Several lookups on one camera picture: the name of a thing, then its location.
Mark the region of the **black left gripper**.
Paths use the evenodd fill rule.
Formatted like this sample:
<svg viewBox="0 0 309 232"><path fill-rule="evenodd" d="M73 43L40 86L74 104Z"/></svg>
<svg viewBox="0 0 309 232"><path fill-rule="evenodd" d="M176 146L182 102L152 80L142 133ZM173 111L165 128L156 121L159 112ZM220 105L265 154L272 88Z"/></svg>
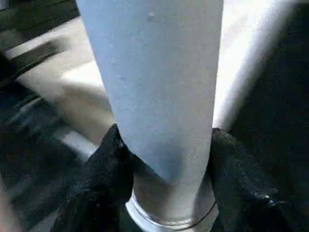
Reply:
<svg viewBox="0 0 309 232"><path fill-rule="evenodd" d="M20 75L65 50L61 40L50 40L14 58L8 58L1 52L0 83L14 82Z"/></svg>

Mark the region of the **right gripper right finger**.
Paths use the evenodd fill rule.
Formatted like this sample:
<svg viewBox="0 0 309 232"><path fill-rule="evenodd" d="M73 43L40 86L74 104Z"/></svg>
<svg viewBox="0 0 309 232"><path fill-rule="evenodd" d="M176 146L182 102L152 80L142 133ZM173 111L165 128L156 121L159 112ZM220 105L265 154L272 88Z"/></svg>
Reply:
<svg viewBox="0 0 309 232"><path fill-rule="evenodd" d="M211 136L209 175L226 232L307 232L309 222L285 198L242 142L220 128Z"/></svg>

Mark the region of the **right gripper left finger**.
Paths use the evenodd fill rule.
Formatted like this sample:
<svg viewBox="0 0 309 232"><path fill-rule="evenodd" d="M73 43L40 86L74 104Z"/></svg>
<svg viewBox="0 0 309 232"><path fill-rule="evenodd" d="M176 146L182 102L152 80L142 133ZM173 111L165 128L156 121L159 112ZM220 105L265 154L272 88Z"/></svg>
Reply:
<svg viewBox="0 0 309 232"><path fill-rule="evenodd" d="M134 156L113 124L77 170L57 215L59 232L119 232L120 212L133 189Z"/></svg>

